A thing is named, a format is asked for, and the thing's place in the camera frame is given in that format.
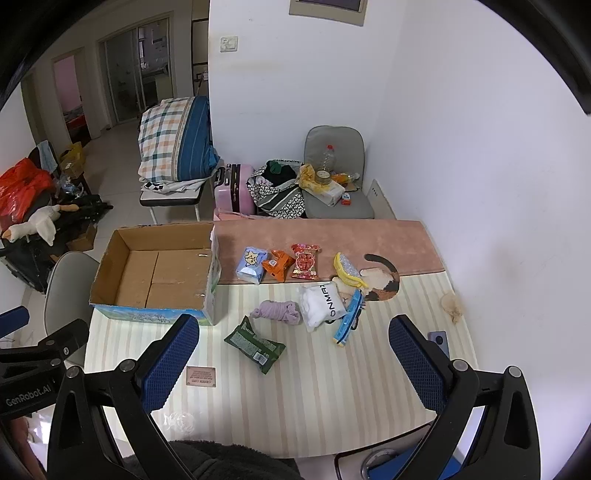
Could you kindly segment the green snack packet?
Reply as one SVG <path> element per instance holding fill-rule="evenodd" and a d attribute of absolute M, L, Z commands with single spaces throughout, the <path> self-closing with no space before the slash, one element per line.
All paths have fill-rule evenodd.
<path fill-rule="evenodd" d="M 242 319 L 235 330 L 224 338 L 224 342 L 255 362 L 264 375 L 270 372 L 274 363 L 286 350 L 283 343 L 260 337 L 252 327 L 249 316 Z"/>

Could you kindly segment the long blue snack packet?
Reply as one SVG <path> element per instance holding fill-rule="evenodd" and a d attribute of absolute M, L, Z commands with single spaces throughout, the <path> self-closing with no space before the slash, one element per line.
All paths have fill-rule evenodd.
<path fill-rule="evenodd" d="M 334 340 L 335 344 L 339 346 L 346 345 L 349 335 L 358 327 L 359 319 L 364 306 L 365 296 L 363 296 L 363 291 L 356 289 L 352 298 L 349 300 L 349 305 L 346 307 L 346 315 L 342 317 L 339 328 L 335 332 L 334 337 L 332 337 L 332 340 Z"/>

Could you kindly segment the white pouch black lettering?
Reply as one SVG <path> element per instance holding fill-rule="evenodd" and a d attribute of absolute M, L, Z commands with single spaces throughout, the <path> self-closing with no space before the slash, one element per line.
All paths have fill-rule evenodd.
<path fill-rule="evenodd" d="M 334 282 L 301 286 L 298 306 L 308 332 L 346 315 L 346 307 Z"/>

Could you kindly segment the yellow silver snack packet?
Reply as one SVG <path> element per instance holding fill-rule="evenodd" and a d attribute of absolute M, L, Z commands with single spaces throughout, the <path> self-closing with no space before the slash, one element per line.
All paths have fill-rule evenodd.
<path fill-rule="evenodd" d="M 339 279 L 349 287 L 356 289 L 368 289 L 369 285 L 363 281 L 363 277 L 358 269 L 349 261 L 349 258 L 342 252 L 335 254 L 332 265 L 335 268 Z"/>

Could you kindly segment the blue tissue pack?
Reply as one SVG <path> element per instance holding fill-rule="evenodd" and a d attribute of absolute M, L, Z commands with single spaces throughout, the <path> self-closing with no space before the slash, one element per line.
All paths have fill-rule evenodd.
<path fill-rule="evenodd" d="M 267 250 L 246 247 L 236 267 L 236 277 L 239 280 L 259 285 L 264 276 L 263 261 L 266 261 L 269 256 L 270 252 Z"/>

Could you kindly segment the purple fuzzy cloth bundle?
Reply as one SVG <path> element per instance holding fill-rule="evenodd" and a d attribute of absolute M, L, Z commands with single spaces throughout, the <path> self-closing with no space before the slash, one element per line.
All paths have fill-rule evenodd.
<path fill-rule="evenodd" d="M 277 302 L 266 300 L 250 312 L 250 317 L 274 320 L 294 326 L 301 322 L 301 311 L 297 302 L 294 301 Z"/>

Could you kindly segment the orange snack packet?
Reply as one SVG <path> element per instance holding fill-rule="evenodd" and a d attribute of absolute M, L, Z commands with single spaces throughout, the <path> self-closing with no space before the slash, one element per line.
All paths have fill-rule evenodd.
<path fill-rule="evenodd" d="M 294 265 L 294 257 L 281 250 L 271 250 L 270 257 L 263 260 L 263 269 L 274 280 L 284 283 L 287 280 L 287 273 Z"/>

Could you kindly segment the red snack packet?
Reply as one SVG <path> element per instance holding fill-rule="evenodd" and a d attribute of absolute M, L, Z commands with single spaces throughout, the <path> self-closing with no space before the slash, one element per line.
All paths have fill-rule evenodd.
<path fill-rule="evenodd" d="M 291 277 L 305 281 L 317 281 L 318 253 L 322 248 L 315 244 L 297 243 L 291 246 L 294 253 L 294 270 Z"/>

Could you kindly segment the white goose plush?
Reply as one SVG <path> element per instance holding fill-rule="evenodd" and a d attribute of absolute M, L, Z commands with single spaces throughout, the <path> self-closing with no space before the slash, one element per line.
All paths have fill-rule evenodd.
<path fill-rule="evenodd" d="M 36 210 L 26 222 L 10 226 L 2 233 L 1 238 L 14 243 L 25 236 L 38 234 L 49 246 L 52 246 L 56 235 L 54 221 L 63 212 L 78 210 L 79 207 L 75 204 L 44 206 Z"/>

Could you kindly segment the yellow cardboard box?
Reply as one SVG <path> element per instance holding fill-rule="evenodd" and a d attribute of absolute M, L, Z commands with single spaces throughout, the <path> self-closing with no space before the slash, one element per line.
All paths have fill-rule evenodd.
<path fill-rule="evenodd" d="M 59 158 L 61 171 L 72 179 L 78 179 L 83 173 L 86 164 L 86 154 L 81 142 L 70 144 Z"/>

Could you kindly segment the patterned tote bag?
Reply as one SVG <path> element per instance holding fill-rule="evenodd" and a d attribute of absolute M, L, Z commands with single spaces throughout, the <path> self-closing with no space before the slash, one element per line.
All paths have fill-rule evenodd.
<path fill-rule="evenodd" d="M 270 159 L 246 180 L 256 211 L 277 219 L 301 218 L 304 195 L 298 185 L 301 161 Z"/>

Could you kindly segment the white tissue box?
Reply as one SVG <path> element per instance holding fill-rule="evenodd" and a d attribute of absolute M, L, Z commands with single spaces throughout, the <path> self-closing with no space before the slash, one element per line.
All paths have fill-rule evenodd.
<path fill-rule="evenodd" d="M 346 193 L 346 189 L 341 184 L 334 180 L 329 185 L 321 185 L 317 182 L 310 182 L 304 186 L 304 191 L 320 200 L 325 205 L 332 207 L 342 198 L 342 195 Z"/>

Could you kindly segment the tape roll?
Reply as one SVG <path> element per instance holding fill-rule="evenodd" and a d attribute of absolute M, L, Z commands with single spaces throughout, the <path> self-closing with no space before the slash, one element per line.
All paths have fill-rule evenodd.
<path fill-rule="evenodd" d="M 328 171 L 318 170 L 315 172 L 315 181 L 321 185 L 329 185 L 329 183 L 332 181 L 332 176 Z"/>

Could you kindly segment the grey cushioned chair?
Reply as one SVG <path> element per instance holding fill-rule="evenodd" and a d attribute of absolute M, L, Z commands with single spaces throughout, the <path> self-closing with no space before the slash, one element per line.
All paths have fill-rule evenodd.
<path fill-rule="evenodd" d="M 301 188 L 311 219 L 374 219 L 363 194 L 366 149 L 361 133 L 346 126 L 315 126 L 304 142 L 304 163 L 317 181 Z"/>

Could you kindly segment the wall switch panel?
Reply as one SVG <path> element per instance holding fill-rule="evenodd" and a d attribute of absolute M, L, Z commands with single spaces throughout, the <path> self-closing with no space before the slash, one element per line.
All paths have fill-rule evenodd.
<path fill-rule="evenodd" d="M 238 50 L 238 36 L 222 36 L 219 50 L 221 53 L 235 53 Z"/>

